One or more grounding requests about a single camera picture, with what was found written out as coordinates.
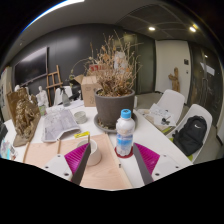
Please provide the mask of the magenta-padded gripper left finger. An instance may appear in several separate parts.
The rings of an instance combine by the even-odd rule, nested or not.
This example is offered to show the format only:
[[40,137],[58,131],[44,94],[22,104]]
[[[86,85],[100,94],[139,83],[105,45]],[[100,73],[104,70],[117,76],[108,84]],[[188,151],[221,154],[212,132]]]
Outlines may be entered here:
[[57,154],[44,165],[43,170],[79,185],[90,153],[91,146],[86,143],[66,155]]

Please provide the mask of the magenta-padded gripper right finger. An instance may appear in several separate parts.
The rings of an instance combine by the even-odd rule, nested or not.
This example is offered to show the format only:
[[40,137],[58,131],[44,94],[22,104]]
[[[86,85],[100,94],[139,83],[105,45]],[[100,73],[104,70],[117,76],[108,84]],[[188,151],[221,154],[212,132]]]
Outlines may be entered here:
[[181,166],[168,155],[159,155],[138,143],[133,144],[133,154],[145,185],[181,169]]

